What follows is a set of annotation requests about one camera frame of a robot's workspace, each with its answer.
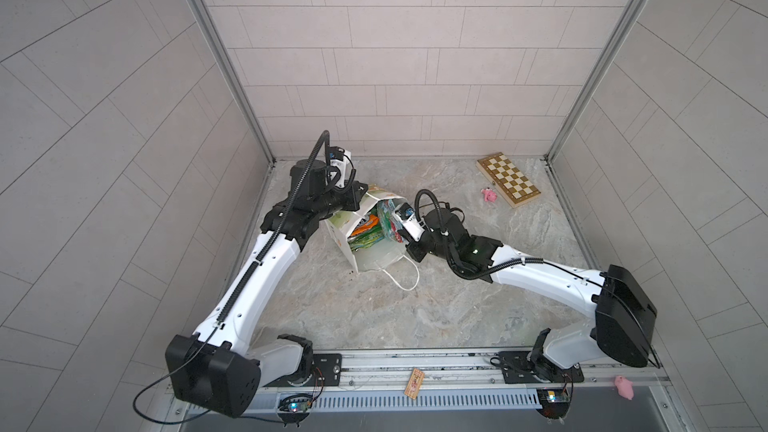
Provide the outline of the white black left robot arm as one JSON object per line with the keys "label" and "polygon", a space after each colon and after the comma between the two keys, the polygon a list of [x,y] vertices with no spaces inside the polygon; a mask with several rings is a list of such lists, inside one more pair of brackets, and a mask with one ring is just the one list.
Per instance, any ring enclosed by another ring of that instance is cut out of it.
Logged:
{"label": "white black left robot arm", "polygon": [[165,351],[177,399],[228,417],[241,416],[261,386],[313,377],[310,340],[291,334],[250,347],[271,295],[321,221],[356,211],[367,185],[355,179],[350,156],[333,148],[323,161],[304,159],[290,171],[291,191],[265,215],[255,247],[235,282],[190,336]]}

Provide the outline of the orange Fox's candy bag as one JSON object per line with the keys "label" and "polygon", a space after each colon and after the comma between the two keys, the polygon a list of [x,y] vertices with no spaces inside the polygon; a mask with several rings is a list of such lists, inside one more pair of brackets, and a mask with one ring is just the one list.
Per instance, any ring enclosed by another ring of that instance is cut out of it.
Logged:
{"label": "orange Fox's candy bag", "polygon": [[358,235],[364,234],[369,230],[377,227],[378,225],[379,225],[378,216],[376,214],[368,214],[365,218],[361,220],[358,226],[352,231],[350,236],[356,237]]}

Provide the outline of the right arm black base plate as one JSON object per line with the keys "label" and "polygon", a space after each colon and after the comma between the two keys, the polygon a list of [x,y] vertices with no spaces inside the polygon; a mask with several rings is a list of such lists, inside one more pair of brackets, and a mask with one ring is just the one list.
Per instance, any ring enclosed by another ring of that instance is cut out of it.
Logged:
{"label": "right arm black base plate", "polygon": [[531,359],[529,351],[501,351],[490,364],[501,370],[506,384],[582,383],[584,374],[579,366],[561,369],[544,357]]}

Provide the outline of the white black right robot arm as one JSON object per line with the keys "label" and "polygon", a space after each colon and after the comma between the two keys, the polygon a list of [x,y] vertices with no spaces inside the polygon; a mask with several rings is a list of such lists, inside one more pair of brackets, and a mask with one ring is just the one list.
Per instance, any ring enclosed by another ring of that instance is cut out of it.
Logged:
{"label": "white black right robot arm", "polygon": [[538,333],[520,365],[538,380],[559,381],[597,359],[660,367],[653,345],[658,309],[624,267],[584,269],[535,257],[468,232],[458,211],[443,204],[426,214],[403,205],[394,220],[412,261],[435,256],[464,281],[509,286],[570,310],[569,323]]}

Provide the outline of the white paper shopping bag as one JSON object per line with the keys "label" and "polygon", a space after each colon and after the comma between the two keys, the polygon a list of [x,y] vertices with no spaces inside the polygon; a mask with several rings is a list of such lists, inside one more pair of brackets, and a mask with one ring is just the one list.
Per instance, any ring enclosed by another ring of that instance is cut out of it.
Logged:
{"label": "white paper shopping bag", "polygon": [[[402,220],[396,215],[401,211],[407,219],[414,215],[404,197],[371,186],[356,211],[339,211],[325,221],[325,226],[354,272],[384,272],[398,288],[410,292],[419,284],[420,271],[406,252]],[[416,273],[410,287],[401,285],[387,270],[401,259]]]}

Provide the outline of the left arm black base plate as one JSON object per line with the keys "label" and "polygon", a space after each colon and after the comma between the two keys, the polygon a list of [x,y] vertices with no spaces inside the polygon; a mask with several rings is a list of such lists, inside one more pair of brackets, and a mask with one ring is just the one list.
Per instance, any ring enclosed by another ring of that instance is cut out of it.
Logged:
{"label": "left arm black base plate", "polygon": [[342,359],[340,353],[314,354],[309,367],[310,375],[303,378],[281,377],[267,384],[267,387],[309,387],[319,384],[320,379],[323,379],[325,386],[338,386]]}

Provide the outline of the teal Fox's candy bag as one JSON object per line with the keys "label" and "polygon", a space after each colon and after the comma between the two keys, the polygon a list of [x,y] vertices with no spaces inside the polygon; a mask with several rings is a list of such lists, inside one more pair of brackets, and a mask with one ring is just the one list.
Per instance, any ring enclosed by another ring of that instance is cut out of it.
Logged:
{"label": "teal Fox's candy bag", "polygon": [[393,242],[402,243],[403,238],[399,233],[398,217],[396,216],[397,204],[393,199],[381,200],[377,203],[377,216],[385,238]]}

